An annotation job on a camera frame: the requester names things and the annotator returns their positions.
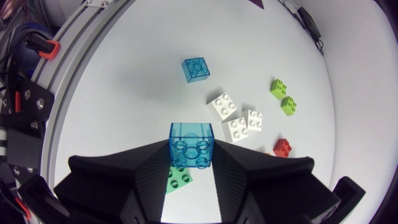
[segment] red clip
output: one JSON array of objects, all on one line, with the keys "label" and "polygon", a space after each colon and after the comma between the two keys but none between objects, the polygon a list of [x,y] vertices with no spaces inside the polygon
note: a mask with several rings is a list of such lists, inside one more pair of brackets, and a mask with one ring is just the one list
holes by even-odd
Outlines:
[{"label": "red clip", "polygon": [[19,197],[16,197],[15,201],[17,201],[18,205],[24,210],[26,219],[30,220],[32,218],[32,214],[30,213],[29,208],[27,208],[27,206],[19,199]]},{"label": "red clip", "polygon": [[46,40],[48,43],[53,44],[54,45],[54,49],[51,51],[51,53],[47,54],[44,52],[39,52],[39,56],[43,57],[45,59],[48,60],[53,60],[55,58],[55,56],[57,56],[58,51],[60,51],[60,43],[54,40]]},{"label": "red clip", "polygon": [[15,113],[21,112],[21,94],[15,92]]}]

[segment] metal frame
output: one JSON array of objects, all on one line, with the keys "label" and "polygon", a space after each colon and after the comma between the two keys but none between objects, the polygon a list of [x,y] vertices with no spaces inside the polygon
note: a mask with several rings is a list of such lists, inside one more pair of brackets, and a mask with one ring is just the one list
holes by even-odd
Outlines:
[{"label": "metal frame", "polygon": [[135,0],[115,0],[106,8],[82,4],[54,37],[61,48],[52,61],[40,60],[32,81],[55,95],[40,162],[40,175],[54,188],[58,142],[76,86],[105,35]]}]

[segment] screw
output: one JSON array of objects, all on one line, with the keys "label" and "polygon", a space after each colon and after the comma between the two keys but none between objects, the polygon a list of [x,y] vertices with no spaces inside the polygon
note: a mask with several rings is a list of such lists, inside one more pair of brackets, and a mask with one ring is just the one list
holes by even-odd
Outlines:
[{"label": "screw", "polygon": [[18,166],[15,166],[15,167],[14,167],[14,173],[15,173],[15,175],[19,175],[19,169],[18,169]]},{"label": "screw", "polygon": [[26,90],[25,91],[25,99],[29,99],[30,98],[30,90]]},{"label": "screw", "polygon": [[32,121],[30,124],[30,128],[37,130],[39,128],[39,124],[37,124],[37,121]]},{"label": "screw", "polygon": [[108,4],[109,4],[108,1],[103,1],[103,2],[101,3],[101,7],[105,7],[105,6],[107,6]]},{"label": "screw", "polygon": [[44,107],[43,98],[40,98],[39,100],[37,100],[36,105],[37,105],[37,109],[39,109],[39,110],[43,109],[43,107]]}]

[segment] light green lego brick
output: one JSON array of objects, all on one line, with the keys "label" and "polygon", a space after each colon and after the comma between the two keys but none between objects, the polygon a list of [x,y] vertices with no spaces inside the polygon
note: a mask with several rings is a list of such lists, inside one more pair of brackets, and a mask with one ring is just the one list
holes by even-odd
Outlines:
[{"label": "light green lego brick", "polygon": [[296,111],[296,106],[297,105],[296,105],[296,103],[294,103],[293,98],[288,96],[288,97],[284,98],[280,107],[282,108],[282,110],[285,112],[285,114],[287,116],[291,116]]},{"label": "light green lego brick", "polygon": [[286,95],[286,86],[282,81],[276,79],[271,84],[271,93],[278,99],[283,99]]},{"label": "light green lego brick", "polygon": [[192,177],[189,174],[187,168],[177,169],[175,167],[170,167],[169,179],[167,179],[166,193],[173,192],[187,184],[192,182]]}]

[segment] transparent blue lego brick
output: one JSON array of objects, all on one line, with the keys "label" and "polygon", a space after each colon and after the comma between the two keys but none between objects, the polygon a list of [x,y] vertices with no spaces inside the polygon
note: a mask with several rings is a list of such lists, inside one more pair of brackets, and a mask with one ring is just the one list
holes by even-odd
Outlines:
[{"label": "transparent blue lego brick", "polygon": [[203,57],[186,59],[184,63],[182,63],[182,69],[184,70],[185,78],[188,83],[205,80],[210,76],[209,69]]},{"label": "transparent blue lego brick", "polygon": [[172,167],[183,169],[210,166],[214,134],[208,123],[172,123],[170,128]]}]

